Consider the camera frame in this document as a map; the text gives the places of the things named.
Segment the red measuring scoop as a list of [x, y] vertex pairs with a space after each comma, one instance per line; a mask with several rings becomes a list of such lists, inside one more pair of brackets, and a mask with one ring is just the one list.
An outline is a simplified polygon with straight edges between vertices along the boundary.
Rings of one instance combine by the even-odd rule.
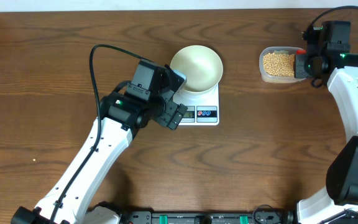
[[297, 55], [303, 55], [303, 54], [306, 54], [306, 50], [303, 50], [303, 49], [298, 49], [298, 50], [296, 51], [296, 54], [297, 54]]

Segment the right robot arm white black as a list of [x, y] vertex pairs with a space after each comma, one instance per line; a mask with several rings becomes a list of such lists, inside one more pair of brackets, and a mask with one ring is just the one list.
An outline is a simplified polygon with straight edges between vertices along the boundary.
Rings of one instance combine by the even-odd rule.
[[346, 21], [309, 26], [303, 33], [306, 52], [295, 56], [295, 78], [327, 87], [346, 132], [346, 145], [329, 166], [324, 187], [297, 203], [298, 223], [358, 221], [358, 54], [350, 52], [350, 30]]

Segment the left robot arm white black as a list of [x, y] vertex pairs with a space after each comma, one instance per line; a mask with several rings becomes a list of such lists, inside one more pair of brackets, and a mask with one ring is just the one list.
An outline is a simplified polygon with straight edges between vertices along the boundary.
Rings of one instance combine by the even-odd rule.
[[103, 97], [87, 140], [54, 188], [33, 210], [19, 207], [11, 223], [112, 223], [121, 216], [97, 205], [88, 210], [96, 191], [119, 155], [138, 131], [154, 120], [174, 130], [187, 111], [173, 96], [186, 76], [168, 65], [140, 60], [134, 77]]

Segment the white digital kitchen scale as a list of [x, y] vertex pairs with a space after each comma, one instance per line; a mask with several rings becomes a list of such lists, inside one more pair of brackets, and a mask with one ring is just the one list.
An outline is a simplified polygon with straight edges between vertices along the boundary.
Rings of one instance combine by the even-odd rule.
[[180, 126], [217, 126], [219, 124], [219, 85], [204, 92], [185, 89], [174, 94], [173, 101], [187, 107]]

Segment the cream bowl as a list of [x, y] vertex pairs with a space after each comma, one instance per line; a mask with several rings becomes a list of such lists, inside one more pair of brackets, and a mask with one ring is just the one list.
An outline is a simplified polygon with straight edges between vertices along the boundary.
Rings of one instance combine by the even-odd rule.
[[211, 48], [191, 45], [179, 50], [172, 58], [170, 67], [186, 76], [183, 87], [192, 93], [212, 90], [222, 79], [223, 62]]

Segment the soybeans in container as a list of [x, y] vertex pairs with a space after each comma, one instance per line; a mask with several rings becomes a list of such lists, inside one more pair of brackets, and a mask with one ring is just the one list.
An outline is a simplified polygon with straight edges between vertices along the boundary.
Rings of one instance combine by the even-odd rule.
[[264, 70], [272, 76], [293, 77], [295, 56], [292, 54], [268, 53], [262, 57]]

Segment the clear plastic container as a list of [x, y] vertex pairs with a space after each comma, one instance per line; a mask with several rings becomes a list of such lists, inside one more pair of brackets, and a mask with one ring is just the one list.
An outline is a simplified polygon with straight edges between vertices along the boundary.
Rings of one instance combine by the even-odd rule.
[[267, 47], [259, 57], [262, 80], [267, 83], [296, 83], [303, 78], [295, 78], [295, 55], [305, 53], [299, 47]]

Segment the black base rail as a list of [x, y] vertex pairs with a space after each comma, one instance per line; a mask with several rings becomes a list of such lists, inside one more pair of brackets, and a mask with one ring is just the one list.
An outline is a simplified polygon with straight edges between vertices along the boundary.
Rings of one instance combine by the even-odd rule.
[[111, 203], [101, 202], [88, 210], [85, 223], [118, 224], [274, 224], [296, 223], [292, 212], [259, 207], [245, 213], [155, 212], [151, 209], [123, 211]]

